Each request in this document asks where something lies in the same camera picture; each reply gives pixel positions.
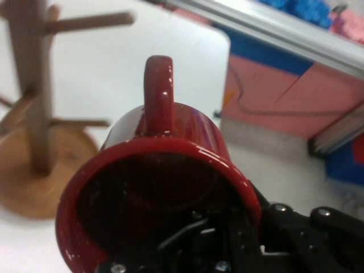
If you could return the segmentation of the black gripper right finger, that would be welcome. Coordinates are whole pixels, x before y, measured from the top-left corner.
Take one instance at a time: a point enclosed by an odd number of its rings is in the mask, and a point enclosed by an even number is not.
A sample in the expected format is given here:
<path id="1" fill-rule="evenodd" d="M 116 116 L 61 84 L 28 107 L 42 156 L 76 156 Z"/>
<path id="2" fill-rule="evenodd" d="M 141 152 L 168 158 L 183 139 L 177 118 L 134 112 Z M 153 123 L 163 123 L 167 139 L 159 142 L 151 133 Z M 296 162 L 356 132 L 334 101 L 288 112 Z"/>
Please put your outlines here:
<path id="1" fill-rule="evenodd" d="M 267 251 L 288 252 L 304 272 L 363 272 L 363 221 L 327 206 L 304 216 L 256 194 Z"/>

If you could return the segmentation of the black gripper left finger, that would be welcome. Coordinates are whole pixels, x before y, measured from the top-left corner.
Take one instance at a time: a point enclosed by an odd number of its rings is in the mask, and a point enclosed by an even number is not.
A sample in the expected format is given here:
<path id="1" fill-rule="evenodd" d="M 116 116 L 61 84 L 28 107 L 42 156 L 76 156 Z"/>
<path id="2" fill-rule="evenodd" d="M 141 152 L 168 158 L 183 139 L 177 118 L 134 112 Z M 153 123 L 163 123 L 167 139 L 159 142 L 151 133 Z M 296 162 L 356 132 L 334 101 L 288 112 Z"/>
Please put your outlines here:
<path id="1" fill-rule="evenodd" d="M 244 228 L 251 227 L 246 209 L 227 206 L 130 243 L 97 265 L 95 271 L 230 272 L 229 226 L 235 220 L 241 220 Z"/>

